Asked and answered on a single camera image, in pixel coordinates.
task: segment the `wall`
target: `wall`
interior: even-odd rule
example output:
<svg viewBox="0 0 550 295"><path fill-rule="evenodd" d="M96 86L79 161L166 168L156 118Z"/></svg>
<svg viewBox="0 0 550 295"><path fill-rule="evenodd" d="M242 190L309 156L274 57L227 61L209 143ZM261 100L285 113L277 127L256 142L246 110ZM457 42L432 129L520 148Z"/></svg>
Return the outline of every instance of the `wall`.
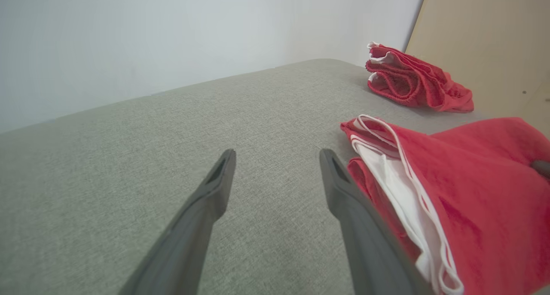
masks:
<svg viewBox="0 0 550 295"><path fill-rule="evenodd" d="M313 58L404 48L421 0L0 0L0 132Z"/></svg>

